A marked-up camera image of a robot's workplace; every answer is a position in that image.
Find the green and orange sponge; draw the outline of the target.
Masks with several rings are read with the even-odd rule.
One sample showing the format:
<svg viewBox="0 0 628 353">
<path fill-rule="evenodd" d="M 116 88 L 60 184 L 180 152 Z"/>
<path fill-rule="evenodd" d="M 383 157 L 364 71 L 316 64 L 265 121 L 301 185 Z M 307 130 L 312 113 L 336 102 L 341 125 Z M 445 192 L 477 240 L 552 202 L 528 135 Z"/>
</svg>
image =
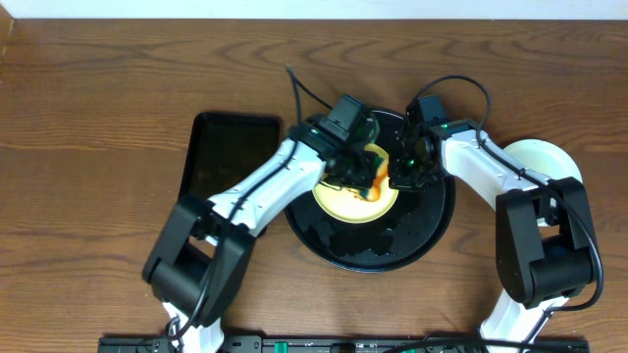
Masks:
<svg viewBox="0 0 628 353">
<path fill-rule="evenodd" d="M 367 190 L 360 190 L 358 192 L 359 198 L 364 201 L 376 202 L 382 196 L 382 184 L 385 178 L 388 176 L 388 155 L 379 155 L 377 158 L 377 162 L 377 171 L 371 187 Z"/>
</svg>

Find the yellow plate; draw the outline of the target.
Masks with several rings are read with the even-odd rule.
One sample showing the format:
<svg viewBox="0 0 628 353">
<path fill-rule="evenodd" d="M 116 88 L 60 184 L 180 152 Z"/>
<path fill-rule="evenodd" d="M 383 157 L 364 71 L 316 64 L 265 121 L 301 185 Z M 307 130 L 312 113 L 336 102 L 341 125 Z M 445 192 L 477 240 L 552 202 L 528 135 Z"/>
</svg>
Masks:
<svg viewBox="0 0 628 353">
<path fill-rule="evenodd" d="M 370 143 L 366 151 L 375 152 L 378 156 L 389 154 L 380 146 Z M 376 202 L 368 202 L 359 198 L 360 190 L 331 186 L 319 183 L 312 191 L 318 205 L 333 218 L 350 224 L 364 224 L 375 221 L 390 210 L 395 203 L 399 191 L 390 188 L 389 172 L 382 184 L 382 196 Z"/>
</svg>

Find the pale green plate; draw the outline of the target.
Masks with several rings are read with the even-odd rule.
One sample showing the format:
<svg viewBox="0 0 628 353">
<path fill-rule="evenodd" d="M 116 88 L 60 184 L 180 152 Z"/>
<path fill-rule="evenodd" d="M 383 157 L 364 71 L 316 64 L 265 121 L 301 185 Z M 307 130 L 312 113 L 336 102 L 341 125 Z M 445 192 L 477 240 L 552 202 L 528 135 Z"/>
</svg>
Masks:
<svg viewBox="0 0 628 353">
<path fill-rule="evenodd" d="M 580 170 L 563 149 L 540 139 L 523 139 L 513 142 L 504 151 L 526 167 L 553 179 L 574 177 L 583 181 Z"/>
</svg>

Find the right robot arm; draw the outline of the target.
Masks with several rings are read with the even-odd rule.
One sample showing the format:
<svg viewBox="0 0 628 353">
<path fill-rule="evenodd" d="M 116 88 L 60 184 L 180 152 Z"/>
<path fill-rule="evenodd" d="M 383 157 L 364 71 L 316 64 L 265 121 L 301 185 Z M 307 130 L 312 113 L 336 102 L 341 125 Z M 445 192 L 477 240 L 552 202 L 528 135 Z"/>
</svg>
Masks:
<svg viewBox="0 0 628 353">
<path fill-rule="evenodd" d="M 496 265 L 503 291 L 480 326 L 490 352 L 528 352 L 542 327 L 588 284 L 593 306 L 603 270 L 588 197 L 574 177 L 555 179 L 525 167 L 469 120 L 450 121 L 439 96 L 406 108 L 402 150 L 390 185 L 417 191 L 457 177 L 496 212 Z"/>
</svg>

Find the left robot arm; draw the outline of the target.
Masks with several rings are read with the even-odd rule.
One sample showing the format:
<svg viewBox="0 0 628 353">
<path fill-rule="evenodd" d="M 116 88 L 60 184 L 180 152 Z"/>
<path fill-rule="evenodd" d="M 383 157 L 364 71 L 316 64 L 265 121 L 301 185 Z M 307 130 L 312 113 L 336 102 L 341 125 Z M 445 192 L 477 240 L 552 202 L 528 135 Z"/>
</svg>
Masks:
<svg viewBox="0 0 628 353">
<path fill-rule="evenodd" d="M 220 320 L 241 287 L 257 237 L 325 177 L 369 188 L 380 159 L 365 147 L 379 132 L 372 110 L 344 95 L 328 114 L 292 126 L 275 154 L 235 186 L 205 200 L 180 198 L 142 270 L 170 317 L 170 351 L 221 347 Z"/>
</svg>

